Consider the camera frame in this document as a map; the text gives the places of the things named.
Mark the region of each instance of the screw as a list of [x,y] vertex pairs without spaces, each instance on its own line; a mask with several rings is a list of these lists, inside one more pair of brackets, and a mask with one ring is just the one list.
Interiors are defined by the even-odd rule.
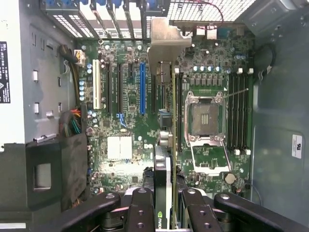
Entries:
[[223,198],[224,200],[230,199],[230,197],[226,194],[221,194],[220,197]]
[[190,188],[190,189],[188,189],[188,193],[190,193],[190,194],[195,194],[195,190],[192,189],[192,188]]
[[143,188],[141,188],[140,190],[139,190],[139,193],[145,193],[146,192],[146,190],[144,190]]
[[105,198],[107,199],[111,199],[114,198],[115,196],[112,193],[107,194],[107,196]]

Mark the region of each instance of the metal bracket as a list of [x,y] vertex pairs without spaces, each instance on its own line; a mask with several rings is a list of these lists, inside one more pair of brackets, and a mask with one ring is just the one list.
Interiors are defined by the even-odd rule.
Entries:
[[161,62],[174,62],[182,50],[189,46],[191,46],[191,37],[183,37],[177,27],[169,25],[167,18],[153,18],[151,46],[147,51],[151,74],[157,74],[157,65]]

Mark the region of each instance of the wire bundle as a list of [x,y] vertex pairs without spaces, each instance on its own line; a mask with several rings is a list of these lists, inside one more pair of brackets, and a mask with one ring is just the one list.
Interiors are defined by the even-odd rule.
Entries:
[[81,112],[78,109],[64,112],[59,119],[59,133],[70,137],[81,133]]

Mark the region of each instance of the blue pcie slot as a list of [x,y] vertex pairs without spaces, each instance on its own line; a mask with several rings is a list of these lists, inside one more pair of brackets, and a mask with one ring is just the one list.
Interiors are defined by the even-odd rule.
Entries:
[[146,73],[145,63],[140,63],[140,114],[146,113]]

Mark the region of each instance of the metal side panel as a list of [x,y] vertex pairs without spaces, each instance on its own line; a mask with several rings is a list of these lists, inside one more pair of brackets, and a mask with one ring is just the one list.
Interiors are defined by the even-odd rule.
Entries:
[[[27,143],[58,132],[59,104],[62,111],[75,106],[72,77],[61,75],[64,60],[57,52],[60,44],[73,49],[73,41],[42,13],[38,1],[26,4],[20,0],[19,8],[23,79],[20,101],[23,100]],[[33,71],[38,71],[38,81],[34,80]],[[36,103],[39,113],[34,111]]]
[[[274,41],[277,59],[269,75],[254,87],[252,157],[253,184],[263,206],[305,226],[309,225],[308,12],[299,10],[282,22],[274,36],[257,40],[258,44]],[[269,62],[270,56],[269,51],[257,54],[256,65]],[[254,189],[252,197],[259,202]]]

